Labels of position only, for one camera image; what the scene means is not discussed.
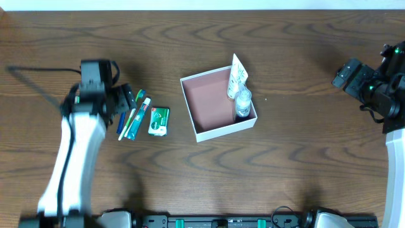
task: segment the black cable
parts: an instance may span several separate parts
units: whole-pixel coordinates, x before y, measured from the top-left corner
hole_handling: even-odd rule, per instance
[[[116,74],[113,78],[113,85],[115,85],[118,82],[118,79],[120,79],[120,69],[118,68],[118,64],[116,64],[115,61],[111,61],[111,64],[116,68]]]
[[[70,142],[69,142],[69,148],[68,148],[68,152],[66,154],[66,159],[65,159],[65,163],[63,164],[63,168],[62,168],[62,173],[61,173],[61,177],[59,179],[59,185],[58,185],[58,193],[56,195],[56,202],[57,202],[57,209],[56,209],[56,214],[60,220],[60,226],[63,225],[63,184],[65,181],[65,176],[66,176],[66,171],[68,169],[68,164],[69,164],[69,160],[70,160],[70,156],[72,155],[72,149],[73,149],[73,143],[75,142],[75,134],[73,132],[73,127],[70,124],[70,120],[69,117],[72,112],[72,106],[75,102],[75,96],[76,96],[76,92],[79,88],[79,84],[74,84],[72,86],[72,88],[70,89],[67,97],[65,98],[65,100],[63,101],[63,104],[61,105],[61,112],[62,115],[64,117],[66,117],[67,121],[68,121],[68,125],[70,128]]]
[[[40,94],[46,101],[51,103],[55,108],[59,108],[59,101],[48,94],[45,90],[43,90],[40,86],[38,86],[36,83],[34,83],[31,79],[28,77],[24,76],[24,74],[20,73],[16,68],[12,66],[6,67],[6,70],[16,79],[19,80],[20,82],[24,83],[26,86],[31,87],[35,92]]]
[[[38,67],[25,67],[25,66],[8,66],[8,70],[28,70],[28,71],[70,71],[82,74],[80,70],[75,70],[71,68],[38,68]]]
[[[68,164],[69,164],[69,159],[70,159],[70,155],[72,154],[72,148],[73,148],[73,143],[75,142],[75,134],[73,132],[73,127],[69,122],[69,118],[68,119],[68,125],[70,128],[70,142],[69,142],[69,149],[68,149],[68,153],[66,154],[66,160],[65,160],[65,164],[63,164],[63,169],[62,169],[62,173],[61,173],[61,178],[59,180],[59,185],[58,185],[58,193],[56,195],[56,200],[57,200],[57,209],[56,209],[56,214],[59,218],[59,225],[60,227],[63,226],[63,182],[65,181],[65,175],[66,175],[66,170],[68,169]]]
[[[360,105],[360,111],[368,111],[376,124],[384,123],[384,118],[377,119],[374,117],[374,111],[370,108],[370,105],[368,105],[368,104]]]
[[[299,217],[298,217],[297,213],[296,213],[295,211],[293,211],[291,208],[287,207],[287,206],[279,206],[278,208],[276,208],[276,210],[274,210],[274,212],[273,212],[272,215],[271,215],[271,222],[273,223],[273,225],[276,226],[277,228],[281,228],[281,227],[280,227],[279,225],[277,225],[277,224],[274,222],[274,220],[273,220],[274,214],[276,214],[276,212],[277,212],[279,209],[281,209],[281,208],[289,209],[289,210],[294,214],[294,216],[297,217],[297,219],[298,219],[298,225],[296,225],[295,227],[292,227],[292,228],[299,227],[300,224],[299,224]]]

